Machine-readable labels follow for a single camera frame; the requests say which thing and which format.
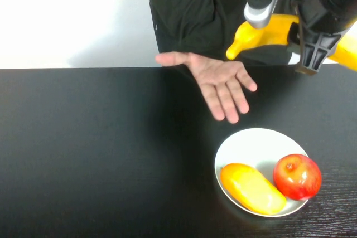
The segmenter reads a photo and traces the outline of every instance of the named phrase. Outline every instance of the yellow robot part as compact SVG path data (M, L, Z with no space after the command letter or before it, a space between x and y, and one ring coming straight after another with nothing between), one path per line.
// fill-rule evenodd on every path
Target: yellow robot part
M255 29L244 22L236 31L233 44L227 49L226 56L234 60L241 51L267 45L287 46L287 36L292 23L298 23L297 16L273 14L264 29ZM347 33L329 58L340 65L357 71L357 38Z

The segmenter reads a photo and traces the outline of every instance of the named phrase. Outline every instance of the hand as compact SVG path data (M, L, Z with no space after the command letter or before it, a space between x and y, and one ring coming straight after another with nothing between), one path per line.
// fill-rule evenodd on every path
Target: hand
M239 115L249 111L241 85L250 91L257 84L239 61L219 61L192 53L168 52L159 54L156 61L162 66L185 64L196 79L203 97L216 120L227 118L237 123Z

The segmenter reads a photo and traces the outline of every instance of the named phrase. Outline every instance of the white plate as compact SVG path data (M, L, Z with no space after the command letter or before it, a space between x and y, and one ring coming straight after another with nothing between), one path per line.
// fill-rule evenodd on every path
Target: white plate
M267 180L274 184L275 164L284 156L293 153L307 156L306 152L294 140L274 130L252 128L239 131L227 138L217 151L214 165L218 184L233 203L249 213L263 217L287 216L303 207L307 200L294 201L287 198L287 204L283 211L275 215L252 212L226 191L220 181L220 170L230 163L247 164L259 170Z

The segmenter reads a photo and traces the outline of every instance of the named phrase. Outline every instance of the red apple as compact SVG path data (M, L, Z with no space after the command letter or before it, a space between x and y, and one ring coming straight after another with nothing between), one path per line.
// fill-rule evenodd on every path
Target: red apple
M274 167L273 176L278 190L296 201L315 196L322 184L319 167L302 154L290 154L280 159Z

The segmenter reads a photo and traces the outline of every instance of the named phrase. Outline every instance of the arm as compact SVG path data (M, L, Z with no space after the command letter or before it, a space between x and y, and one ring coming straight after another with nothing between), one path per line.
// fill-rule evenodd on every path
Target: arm
M151 0L169 34L177 39L176 51L217 55L226 43L225 16L215 0Z

